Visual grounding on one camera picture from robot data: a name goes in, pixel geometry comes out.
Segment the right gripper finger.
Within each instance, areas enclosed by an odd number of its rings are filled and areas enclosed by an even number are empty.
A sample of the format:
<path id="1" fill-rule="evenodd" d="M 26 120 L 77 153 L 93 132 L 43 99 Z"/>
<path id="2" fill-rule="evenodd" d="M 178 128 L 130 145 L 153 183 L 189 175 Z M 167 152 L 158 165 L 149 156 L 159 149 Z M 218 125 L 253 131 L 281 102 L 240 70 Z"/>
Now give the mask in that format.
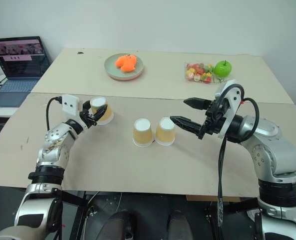
<path id="1" fill-rule="evenodd" d="M 210 100 L 198 98 L 198 97 L 191 97 L 191 98 L 185 99 L 183 103 L 197 110 L 207 110 L 211 105 Z"/>
<path id="2" fill-rule="evenodd" d="M 195 134 L 198 137 L 202 137 L 202 125 L 191 121 L 190 119 L 183 116 L 170 116 L 170 120 L 177 125 L 179 128 Z"/>

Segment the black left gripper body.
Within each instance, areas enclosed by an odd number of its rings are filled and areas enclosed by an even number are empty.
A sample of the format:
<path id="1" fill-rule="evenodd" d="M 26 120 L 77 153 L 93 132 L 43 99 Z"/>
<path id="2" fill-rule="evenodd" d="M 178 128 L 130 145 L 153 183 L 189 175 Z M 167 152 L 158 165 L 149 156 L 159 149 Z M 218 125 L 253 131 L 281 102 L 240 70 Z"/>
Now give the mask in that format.
<path id="1" fill-rule="evenodd" d="M 85 123 L 86 127 L 89 129 L 92 126 L 97 125 L 97 121 L 99 119 L 99 114 L 91 114 L 89 110 L 83 109 L 79 114 L 81 120 Z"/>

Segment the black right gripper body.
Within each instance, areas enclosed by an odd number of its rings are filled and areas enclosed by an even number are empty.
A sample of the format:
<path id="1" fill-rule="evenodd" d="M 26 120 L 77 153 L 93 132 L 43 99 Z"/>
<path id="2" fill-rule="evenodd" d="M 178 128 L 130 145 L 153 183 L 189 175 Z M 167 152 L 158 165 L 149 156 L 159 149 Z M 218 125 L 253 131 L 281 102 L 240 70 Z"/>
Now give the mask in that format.
<path id="1" fill-rule="evenodd" d="M 227 112 L 227 100 L 217 105 L 216 101 L 203 100 L 202 110 L 206 110 L 206 119 L 199 130 L 198 138 L 203 139 L 205 134 L 218 134 L 225 121 L 225 113 Z"/>

